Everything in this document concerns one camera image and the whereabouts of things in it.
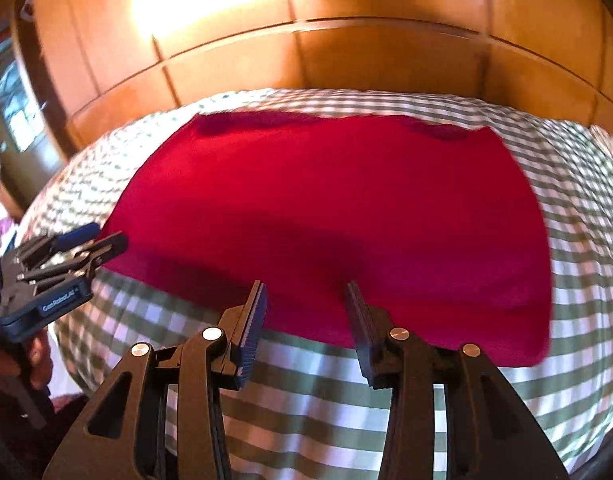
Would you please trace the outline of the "person's left hand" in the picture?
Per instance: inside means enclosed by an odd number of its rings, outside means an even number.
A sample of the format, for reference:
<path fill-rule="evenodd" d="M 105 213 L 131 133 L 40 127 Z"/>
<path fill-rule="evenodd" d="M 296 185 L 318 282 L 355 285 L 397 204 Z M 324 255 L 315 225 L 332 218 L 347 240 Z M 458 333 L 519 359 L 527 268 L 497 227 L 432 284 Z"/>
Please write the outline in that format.
<path fill-rule="evenodd" d="M 44 390 L 52 379 L 52 356 L 47 328 L 43 328 L 23 344 L 26 360 L 29 365 L 29 381 L 36 390 Z M 17 377 L 21 373 L 19 362 L 12 354 L 0 348 L 0 384 L 6 376 Z"/>

